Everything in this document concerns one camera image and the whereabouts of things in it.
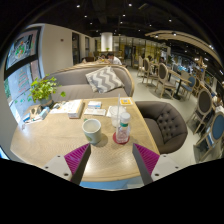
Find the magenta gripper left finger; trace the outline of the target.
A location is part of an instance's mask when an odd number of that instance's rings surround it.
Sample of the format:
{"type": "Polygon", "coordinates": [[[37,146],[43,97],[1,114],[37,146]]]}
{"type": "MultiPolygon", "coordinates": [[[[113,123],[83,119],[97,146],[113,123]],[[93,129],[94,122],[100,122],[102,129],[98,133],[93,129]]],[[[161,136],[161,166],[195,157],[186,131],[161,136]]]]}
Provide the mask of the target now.
{"type": "Polygon", "coordinates": [[[91,145],[85,144],[64,156],[65,161],[72,173],[71,182],[79,185],[89,156],[91,154],[91,145]]]}

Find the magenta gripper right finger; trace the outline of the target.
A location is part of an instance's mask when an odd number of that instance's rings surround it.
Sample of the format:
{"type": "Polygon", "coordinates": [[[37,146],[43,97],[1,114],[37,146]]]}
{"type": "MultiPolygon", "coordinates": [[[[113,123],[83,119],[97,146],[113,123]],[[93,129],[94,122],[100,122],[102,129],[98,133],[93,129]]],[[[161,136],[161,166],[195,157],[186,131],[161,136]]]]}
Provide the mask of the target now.
{"type": "Polygon", "coordinates": [[[132,153],[136,160],[143,183],[145,185],[152,183],[153,180],[151,175],[159,160],[159,155],[136,143],[133,144],[132,153]]]}

